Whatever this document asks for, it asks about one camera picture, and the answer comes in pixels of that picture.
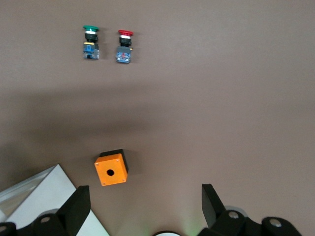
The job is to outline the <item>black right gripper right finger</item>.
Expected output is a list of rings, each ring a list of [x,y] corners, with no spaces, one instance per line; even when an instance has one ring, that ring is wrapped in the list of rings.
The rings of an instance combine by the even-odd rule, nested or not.
[[[202,185],[202,211],[207,227],[200,236],[261,236],[262,227],[237,210],[227,210],[211,184]]]

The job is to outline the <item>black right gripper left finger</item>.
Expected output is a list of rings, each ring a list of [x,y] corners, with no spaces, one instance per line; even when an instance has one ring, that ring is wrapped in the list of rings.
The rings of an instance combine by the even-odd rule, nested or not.
[[[91,210],[89,186],[79,186],[62,207],[53,214],[36,218],[17,230],[17,236],[75,236]]]

